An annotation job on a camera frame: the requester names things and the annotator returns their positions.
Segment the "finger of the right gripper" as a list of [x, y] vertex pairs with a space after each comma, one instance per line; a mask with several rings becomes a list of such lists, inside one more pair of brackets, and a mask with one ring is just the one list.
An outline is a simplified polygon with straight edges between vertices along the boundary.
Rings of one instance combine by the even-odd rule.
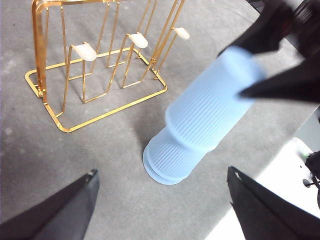
[[238, 94], [242, 98], [320, 102], [320, 57], [311, 56], [301, 64], [256, 82]]
[[285, 0], [265, 0], [256, 21], [226, 47], [236, 46], [251, 54], [277, 51], [294, 23], [294, 11]]

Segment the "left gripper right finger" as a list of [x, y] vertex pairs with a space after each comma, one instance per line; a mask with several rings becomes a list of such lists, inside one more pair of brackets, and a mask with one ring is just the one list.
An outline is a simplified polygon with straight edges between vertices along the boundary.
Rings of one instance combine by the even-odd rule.
[[318, 240], [320, 219], [279, 197], [234, 166], [227, 169], [231, 205], [247, 240]]

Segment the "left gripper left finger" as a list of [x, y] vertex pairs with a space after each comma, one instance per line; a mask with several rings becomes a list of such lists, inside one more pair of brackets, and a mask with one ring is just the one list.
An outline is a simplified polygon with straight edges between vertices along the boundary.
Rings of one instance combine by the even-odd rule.
[[82, 240], [95, 210], [100, 180], [92, 169], [41, 203], [1, 223], [2, 240]]

